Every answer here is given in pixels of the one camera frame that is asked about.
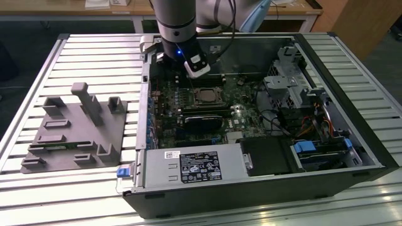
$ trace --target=wooden table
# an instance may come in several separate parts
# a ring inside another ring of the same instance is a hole
[[[306,0],[271,7],[266,20],[302,20],[301,32],[309,32],[321,9],[313,9]],[[137,33],[143,33],[142,22],[155,20],[149,0],[131,0],[129,6],[86,10],[84,0],[0,0],[0,21],[131,20]]]

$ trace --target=blue latch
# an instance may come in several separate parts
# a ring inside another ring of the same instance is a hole
[[[348,138],[345,139],[345,144],[346,144],[348,150],[353,148],[352,141]]]
[[[118,169],[118,178],[130,177],[130,168],[119,168]]]
[[[313,152],[317,150],[313,141],[300,141],[294,145],[294,148],[296,148],[297,153]]]

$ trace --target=black floor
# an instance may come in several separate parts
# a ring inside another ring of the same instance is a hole
[[[146,32],[155,32],[155,23],[146,22]],[[60,33],[133,33],[130,21],[51,22],[46,30],[39,22],[0,22],[0,41],[19,66],[20,75],[0,82],[0,137],[20,107],[47,55]],[[402,42],[388,35],[365,61],[368,68],[402,103]]]

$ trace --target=warning label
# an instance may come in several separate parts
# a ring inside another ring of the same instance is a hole
[[[218,152],[181,154],[183,183],[222,180]]]

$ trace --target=workbench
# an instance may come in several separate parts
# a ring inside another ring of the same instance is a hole
[[[46,111],[46,97],[79,103],[70,89],[87,82],[99,101],[129,101],[122,164],[135,160],[142,34],[62,35],[0,142],[2,225],[374,225],[402,220],[402,170],[334,197],[178,218],[145,220],[118,193],[118,167],[22,174],[22,160]],[[402,109],[338,37],[305,34],[368,124],[402,164]],[[314,71],[308,68],[318,87]]]
[[[300,32],[310,32],[321,9],[313,9],[306,0],[282,4],[286,8],[271,7],[266,20],[304,21]],[[145,33],[143,21],[155,20],[149,0],[131,0],[129,6],[111,9],[86,10],[84,0],[3,0],[0,1],[0,21],[82,21],[130,20],[137,33]]]

